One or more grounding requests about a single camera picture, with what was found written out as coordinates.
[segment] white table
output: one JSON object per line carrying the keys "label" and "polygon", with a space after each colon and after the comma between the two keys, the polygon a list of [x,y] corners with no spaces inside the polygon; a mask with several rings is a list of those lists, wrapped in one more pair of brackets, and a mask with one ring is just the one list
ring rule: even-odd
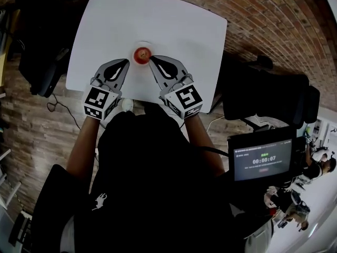
{"label": "white table", "polygon": [[211,109],[224,49],[227,21],[181,0],[90,0],[74,42],[66,87],[84,91],[104,63],[131,61],[122,87],[123,97],[162,103],[160,88],[148,65],[131,56],[139,41],[150,42],[155,55],[180,60],[192,74]]}

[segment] timer display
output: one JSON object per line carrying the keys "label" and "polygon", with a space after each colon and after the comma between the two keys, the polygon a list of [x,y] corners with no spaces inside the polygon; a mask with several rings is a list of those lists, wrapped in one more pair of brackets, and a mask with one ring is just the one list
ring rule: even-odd
{"label": "timer display", "polygon": [[270,158],[254,159],[253,164],[271,162],[271,161],[274,161],[275,158],[276,156],[274,155],[273,157],[270,157]]}
{"label": "timer display", "polygon": [[292,140],[234,149],[235,181],[273,176],[289,171]]}

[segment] brick wall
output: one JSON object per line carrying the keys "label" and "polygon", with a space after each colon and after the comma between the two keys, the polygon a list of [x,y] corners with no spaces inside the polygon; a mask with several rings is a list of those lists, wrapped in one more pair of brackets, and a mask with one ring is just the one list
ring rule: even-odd
{"label": "brick wall", "polygon": [[[64,1],[83,9],[88,0]],[[321,105],[337,111],[337,27],[326,0],[184,1],[228,20],[226,52],[249,61],[264,54],[280,72],[305,73]]]}

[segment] monitor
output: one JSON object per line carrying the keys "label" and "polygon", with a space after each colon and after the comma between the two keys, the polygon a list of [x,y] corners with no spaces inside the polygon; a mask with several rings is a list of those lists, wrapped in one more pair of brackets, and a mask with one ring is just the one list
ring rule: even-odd
{"label": "monitor", "polygon": [[292,140],[234,149],[234,180],[243,181],[289,171]]}
{"label": "monitor", "polygon": [[296,129],[289,126],[228,138],[230,176],[235,182],[277,183],[292,175]]}

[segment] black chair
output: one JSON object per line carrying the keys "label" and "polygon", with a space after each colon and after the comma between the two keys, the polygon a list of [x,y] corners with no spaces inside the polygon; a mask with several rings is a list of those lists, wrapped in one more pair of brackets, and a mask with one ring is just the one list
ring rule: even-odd
{"label": "black chair", "polygon": [[268,116],[300,129],[317,119],[320,93],[305,75],[276,75],[223,57],[220,74],[227,120]]}
{"label": "black chair", "polygon": [[30,213],[22,210],[14,222],[11,234],[8,239],[8,242],[13,247],[16,246],[16,242],[22,244],[22,252],[31,252],[31,218],[32,215]]}
{"label": "black chair", "polygon": [[19,71],[31,85],[31,93],[49,97],[67,72],[79,21],[62,0],[15,0],[21,10],[8,58],[21,53]]}

